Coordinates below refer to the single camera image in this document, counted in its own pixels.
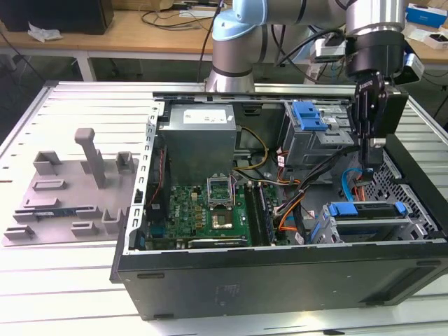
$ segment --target ram slot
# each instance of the ram slot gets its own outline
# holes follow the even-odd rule
[[[269,246],[270,240],[264,220],[263,206],[260,199],[260,191],[244,186],[244,198],[251,233],[252,246]]]

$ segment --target black metal case panel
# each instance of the black metal case panel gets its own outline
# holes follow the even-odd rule
[[[322,253],[301,248],[292,252]],[[144,320],[396,305],[448,270],[448,252],[437,260],[287,264],[278,260],[253,267],[142,270],[121,272],[120,277]]]

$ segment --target blue cable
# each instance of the blue cable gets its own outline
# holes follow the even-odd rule
[[[349,202],[352,202],[354,199],[353,199],[353,196],[351,195],[351,191],[349,188],[349,182],[347,181],[347,174],[349,172],[363,173],[363,171],[359,168],[350,168],[342,173],[342,190],[344,191],[344,194],[345,194],[345,197],[347,198],[347,200]]]

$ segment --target blue box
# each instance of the blue box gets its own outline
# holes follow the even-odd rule
[[[406,8],[406,20],[429,27],[439,28],[445,23],[448,12],[439,8],[432,8],[410,3]]]

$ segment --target desk leg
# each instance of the desk leg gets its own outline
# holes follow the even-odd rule
[[[97,77],[95,76],[95,70],[93,69],[92,59],[90,59],[87,53],[82,53],[76,56],[78,66],[85,82],[95,82]]]
[[[4,64],[10,71],[15,71],[17,69],[14,59],[10,55],[0,55],[0,63]]]

